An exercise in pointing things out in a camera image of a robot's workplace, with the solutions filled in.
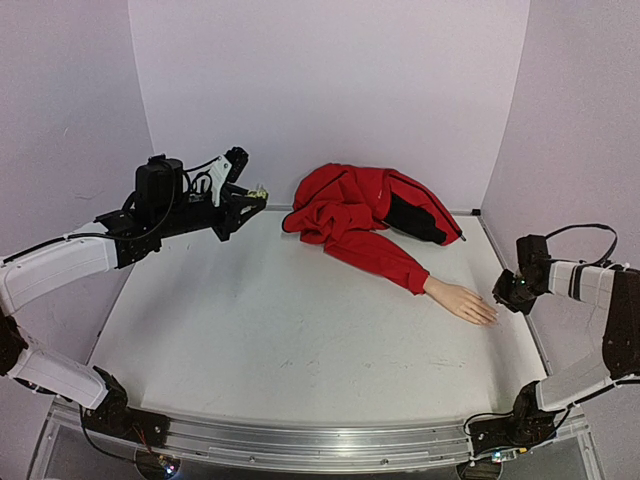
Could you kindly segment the mannequin hand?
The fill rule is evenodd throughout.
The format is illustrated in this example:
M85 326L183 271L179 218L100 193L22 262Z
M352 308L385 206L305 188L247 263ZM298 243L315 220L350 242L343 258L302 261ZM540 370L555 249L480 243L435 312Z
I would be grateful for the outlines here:
M424 284L424 291L445 310L468 323L491 326L497 320L497 311L464 286L430 276Z

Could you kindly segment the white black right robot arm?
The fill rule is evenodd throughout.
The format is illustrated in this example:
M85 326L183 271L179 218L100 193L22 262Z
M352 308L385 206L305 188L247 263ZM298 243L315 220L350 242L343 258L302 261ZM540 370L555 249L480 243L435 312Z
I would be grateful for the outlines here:
M541 261L515 274L505 270L492 291L514 313L527 314L550 294L585 304L584 334L590 351L582 359L519 392L505 430L515 441L548 438L556 416L639 380L639 271L628 264L606 267L571 261Z

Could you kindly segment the clear nail polish bottle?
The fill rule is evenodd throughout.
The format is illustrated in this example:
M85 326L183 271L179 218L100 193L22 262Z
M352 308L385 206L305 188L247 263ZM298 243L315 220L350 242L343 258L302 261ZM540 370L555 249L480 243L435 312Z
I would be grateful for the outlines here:
M248 196L267 200L269 198L269 192L262 185L258 185L254 190L248 192Z

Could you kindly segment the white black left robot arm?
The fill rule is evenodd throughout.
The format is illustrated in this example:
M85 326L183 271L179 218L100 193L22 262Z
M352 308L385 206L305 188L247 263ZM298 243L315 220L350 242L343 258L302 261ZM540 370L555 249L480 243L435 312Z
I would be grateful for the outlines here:
M131 433L133 411L112 396L113 376L61 353L21 325L20 311L84 280L120 271L158 252L164 240L199 230L228 240L261 212L268 194L230 182L204 192L169 183L152 193L137 187L124 205L79 229L1 259L1 374L38 392L57 395L90 410L116 437Z

